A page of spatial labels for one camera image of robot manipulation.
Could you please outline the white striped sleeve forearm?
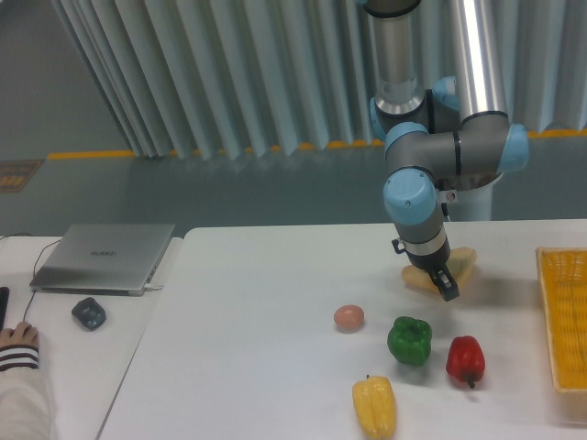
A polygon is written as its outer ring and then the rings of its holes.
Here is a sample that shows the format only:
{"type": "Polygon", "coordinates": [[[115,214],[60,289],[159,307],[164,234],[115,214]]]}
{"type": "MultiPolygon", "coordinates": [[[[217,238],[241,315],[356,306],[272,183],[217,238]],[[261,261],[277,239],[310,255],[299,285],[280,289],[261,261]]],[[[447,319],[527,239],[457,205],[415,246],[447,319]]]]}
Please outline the white striped sleeve forearm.
{"type": "Polygon", "coordinates": [[[50,439],[50,400],[39,350],[15,344],[1,348],[1,438],[50,439]]]}

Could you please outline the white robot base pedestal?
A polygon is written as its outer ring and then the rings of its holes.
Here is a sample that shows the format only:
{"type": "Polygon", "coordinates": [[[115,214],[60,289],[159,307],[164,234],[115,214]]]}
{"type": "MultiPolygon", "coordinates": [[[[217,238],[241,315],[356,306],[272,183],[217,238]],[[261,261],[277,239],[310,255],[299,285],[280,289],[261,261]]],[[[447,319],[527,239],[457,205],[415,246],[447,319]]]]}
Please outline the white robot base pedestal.
{"type": "Polygon", "coordinates": [[[435,181],[445,216],[452,222],[489,221],[492,218],[493,187],[501,174],[481,174],[435,181]]]}

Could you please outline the person's hand on mouse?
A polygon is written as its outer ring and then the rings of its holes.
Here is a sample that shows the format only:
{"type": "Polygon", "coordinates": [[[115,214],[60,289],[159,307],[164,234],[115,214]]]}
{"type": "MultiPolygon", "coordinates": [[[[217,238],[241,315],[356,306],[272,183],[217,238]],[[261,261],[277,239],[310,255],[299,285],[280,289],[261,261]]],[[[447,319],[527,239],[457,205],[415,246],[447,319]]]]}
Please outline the person's hand on mouse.
{"type": "Polygon", "coordinates": [[[20,322],[15,328],[4,328],[0,333],[0,347],[32,347],[39,349],[39,330],[28,322],[20,322]]]}

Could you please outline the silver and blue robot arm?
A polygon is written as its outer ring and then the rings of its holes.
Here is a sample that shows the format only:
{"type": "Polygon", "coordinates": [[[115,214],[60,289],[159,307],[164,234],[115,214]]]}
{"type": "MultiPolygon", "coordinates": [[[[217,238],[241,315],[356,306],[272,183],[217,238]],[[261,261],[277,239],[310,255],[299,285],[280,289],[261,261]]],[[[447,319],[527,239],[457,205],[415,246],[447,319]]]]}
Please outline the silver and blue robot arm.
{"type": "Polygon", "coordinates": [[[377,92],[370,102],[374,134],[384,144],[382,197],[405,254],[445,301],[459,286],[448,267],[448,217],[442,182],[519,171],[528,136],[510,122],[487,1],[448,4],[455,75],[425,89],[416,67],[417,1],[366,1],[376,50],[377,92]]]}

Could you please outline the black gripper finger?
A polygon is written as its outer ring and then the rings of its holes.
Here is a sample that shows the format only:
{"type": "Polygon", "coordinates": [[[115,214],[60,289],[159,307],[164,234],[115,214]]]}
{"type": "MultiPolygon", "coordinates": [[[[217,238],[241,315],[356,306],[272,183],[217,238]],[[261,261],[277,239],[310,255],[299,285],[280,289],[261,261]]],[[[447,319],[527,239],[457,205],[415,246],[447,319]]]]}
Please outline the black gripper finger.
{"type": "Polygon", "coordinates": [[[452,301],[460,296],[459,285],[446,265],[433,268],[428,272],[428,275],[445,302],[452,301]]]}

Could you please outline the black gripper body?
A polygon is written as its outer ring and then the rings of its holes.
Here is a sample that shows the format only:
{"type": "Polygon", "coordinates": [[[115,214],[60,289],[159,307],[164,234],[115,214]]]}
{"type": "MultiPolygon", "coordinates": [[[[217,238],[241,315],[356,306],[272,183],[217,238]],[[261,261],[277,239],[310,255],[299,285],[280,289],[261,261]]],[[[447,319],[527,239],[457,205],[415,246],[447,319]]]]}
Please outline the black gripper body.
{"type": "Polygon", "coordinates": [[[411,264],[418,269],[434,273],[448,269],[450,246],[446,238],[441,244],[432,241],[413,244],[396,238],[392,241],[392,246],[396,254],[405,254],[411,264]]]}

